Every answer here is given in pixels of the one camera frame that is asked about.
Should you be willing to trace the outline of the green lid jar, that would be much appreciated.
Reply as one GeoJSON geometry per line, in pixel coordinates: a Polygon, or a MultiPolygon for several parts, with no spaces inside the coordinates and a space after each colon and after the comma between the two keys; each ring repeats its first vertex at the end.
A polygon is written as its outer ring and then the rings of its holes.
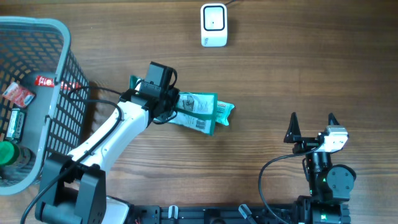
{"type": "Polygon", "coordinates": [[[19,147],[9,141],[1,141],[1,167],[16,169],[26,166],[31,158],[31,152],[26,147],[19,147]]]}

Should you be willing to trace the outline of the red coffee stick sachet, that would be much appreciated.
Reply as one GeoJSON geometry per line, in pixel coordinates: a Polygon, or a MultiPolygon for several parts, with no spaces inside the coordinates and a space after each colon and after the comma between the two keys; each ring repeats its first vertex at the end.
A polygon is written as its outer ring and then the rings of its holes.
{"type": "MultiPolygon", "coordinates": [[[[34,85],[53,88],[53,87],[55,87],[55,81],[53,78],[45,77],[42,75],[37,75],[35,78],[34,85]]],[[[79,87],[81,87],[81,85],[78,82],[66,83],[66,82],[62,81],[60,89],[70,91],[72,89],[76,89],[79,87]]]]}

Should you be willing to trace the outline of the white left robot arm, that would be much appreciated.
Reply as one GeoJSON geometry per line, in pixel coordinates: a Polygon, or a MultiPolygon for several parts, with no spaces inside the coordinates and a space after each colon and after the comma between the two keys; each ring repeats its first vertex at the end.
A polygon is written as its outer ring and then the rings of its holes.
{"type": "Polygon", "coordinates": [[[145,79],[119,96],[115,111],[67,155],[51,154],[29,205],[43,223],[134,223],[134,206],[106,194],[106,175],[127,145],[151,123],[176,116],[177,71],[151,62],[145,79]]]}

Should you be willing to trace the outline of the teal wet wipes pack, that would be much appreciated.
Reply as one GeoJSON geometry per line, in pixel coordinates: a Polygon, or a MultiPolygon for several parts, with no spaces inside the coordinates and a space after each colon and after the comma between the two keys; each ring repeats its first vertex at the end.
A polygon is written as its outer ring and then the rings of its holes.
{"type": "Polygon", "coordinates": [[[235,105],[224,101],[217,101],[216,122],[224,126],[229,126],[228,117],[235,105]]]}

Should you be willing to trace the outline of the red snack packet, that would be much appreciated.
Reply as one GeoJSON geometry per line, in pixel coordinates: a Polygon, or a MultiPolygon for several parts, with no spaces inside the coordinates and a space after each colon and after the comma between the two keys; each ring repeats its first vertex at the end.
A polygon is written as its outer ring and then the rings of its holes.
{"type": "Polygon", "coordinates": [[[12,82],[2,96],[20,108],[26,108],[35,98],[34,93],[16,82],[12,82]]]}

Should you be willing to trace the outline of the green sponge pack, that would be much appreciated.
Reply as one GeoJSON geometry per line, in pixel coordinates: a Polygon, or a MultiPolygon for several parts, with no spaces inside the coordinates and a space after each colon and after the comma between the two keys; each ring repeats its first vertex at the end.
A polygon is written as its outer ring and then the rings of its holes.
{"type": "Polygon", "coordinates": [[[177,124],[214,135],[217,110],[217,93],[180,92],[171,115],[154,118],[154,124],[177,124]]]}

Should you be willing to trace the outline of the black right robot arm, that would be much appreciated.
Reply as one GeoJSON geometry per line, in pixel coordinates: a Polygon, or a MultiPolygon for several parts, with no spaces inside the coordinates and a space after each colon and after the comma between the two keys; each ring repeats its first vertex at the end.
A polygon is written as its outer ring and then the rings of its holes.
{"type": "Polygon", "coordinates": [[[294,144],[293,155],[303,154],[305,178],[310,195],[299,196],[292,207],[292,223],[350,224],[351,217],[346,202],[356,180],[355,171],[343,164],[332,164],[331,155],[344,148],[349,134],[328,115],[328,125],[314,138],[303,137],[297,114],[293,112],[284,138],[294,144]]]}

